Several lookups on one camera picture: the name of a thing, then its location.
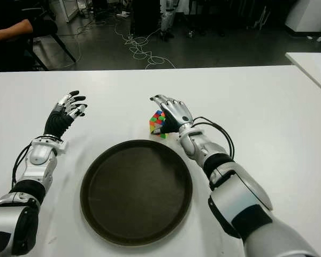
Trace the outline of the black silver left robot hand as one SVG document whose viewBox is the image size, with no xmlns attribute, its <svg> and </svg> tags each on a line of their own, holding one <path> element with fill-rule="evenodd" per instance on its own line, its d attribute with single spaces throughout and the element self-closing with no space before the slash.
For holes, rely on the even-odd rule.
<svg viewBox="0 0 321 257">
<path fill-rule="evenodd" d="M 74 120 L 85 115 L 87 105 L 82 103 L 85 99 L 78 90 L 65 94 L 52 109 L 43 134 L 61 139 Z"/>
</svg>

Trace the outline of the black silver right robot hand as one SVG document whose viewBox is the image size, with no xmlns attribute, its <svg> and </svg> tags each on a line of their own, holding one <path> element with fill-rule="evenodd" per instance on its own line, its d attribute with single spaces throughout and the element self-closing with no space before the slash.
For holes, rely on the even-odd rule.
<svg viewBox="0 0 321 257">
<path fill-rule="evenodd" d="M 152 131 L 152 134 L 177 133 L 184 125 L 193 125 L 193 117 L 187 106 L 182 102 L 164 95 L 155 95 L 150 98 L 165 114 L 162 127 Z"/>
</svg>

